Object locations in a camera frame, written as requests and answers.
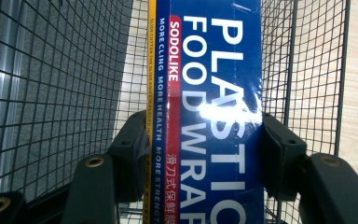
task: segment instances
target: metal grid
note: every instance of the metal grid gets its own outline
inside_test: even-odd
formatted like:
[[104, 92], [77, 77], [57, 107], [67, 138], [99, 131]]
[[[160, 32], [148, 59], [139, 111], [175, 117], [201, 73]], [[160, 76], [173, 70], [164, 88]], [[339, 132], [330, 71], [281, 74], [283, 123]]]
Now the metal grid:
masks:
[[[349, 0], [262, 1], [263, 108], [338, 153]], [[147, 1], [0, 1], [0, 191], [27, 200], [71, 181], [146, 105]], [[266, 218], [299, 223], [295, 203]], [[122, 204], [140, 223], [142, 203]]]

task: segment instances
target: blue box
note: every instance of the blue box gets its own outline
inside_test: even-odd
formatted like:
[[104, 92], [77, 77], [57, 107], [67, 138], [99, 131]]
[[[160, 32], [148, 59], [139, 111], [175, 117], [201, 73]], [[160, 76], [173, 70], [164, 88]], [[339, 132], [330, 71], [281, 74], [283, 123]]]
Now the blue box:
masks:
[[259, 0], [150, 0], [144, 223], [264, 223]]

